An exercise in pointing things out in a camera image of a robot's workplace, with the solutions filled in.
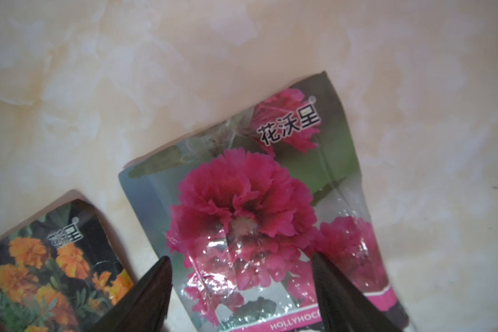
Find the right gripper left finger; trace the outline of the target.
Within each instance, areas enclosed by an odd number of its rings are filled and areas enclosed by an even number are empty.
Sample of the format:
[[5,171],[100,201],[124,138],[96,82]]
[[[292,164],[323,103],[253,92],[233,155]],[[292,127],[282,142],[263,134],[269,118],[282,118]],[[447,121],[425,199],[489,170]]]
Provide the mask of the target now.
[[172,276],[170,258],[160,258],[116,306],[89,330],[161,331],[169,310]]

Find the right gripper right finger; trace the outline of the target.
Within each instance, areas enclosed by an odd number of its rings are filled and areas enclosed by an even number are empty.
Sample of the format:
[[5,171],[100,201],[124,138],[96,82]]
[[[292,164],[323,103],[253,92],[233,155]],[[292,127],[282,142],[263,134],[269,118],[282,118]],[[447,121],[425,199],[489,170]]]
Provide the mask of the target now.
[[322,253],[312,256],[311,265],[325,331],[400,331]]

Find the marigold seed packet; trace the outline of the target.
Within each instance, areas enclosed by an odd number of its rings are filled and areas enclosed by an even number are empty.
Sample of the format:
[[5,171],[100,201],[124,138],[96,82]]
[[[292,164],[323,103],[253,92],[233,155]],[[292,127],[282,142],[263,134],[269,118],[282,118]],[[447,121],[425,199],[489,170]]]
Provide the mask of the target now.
[[0,321],[8,331],[88,331],[134,286],[80,199],[0,239]]

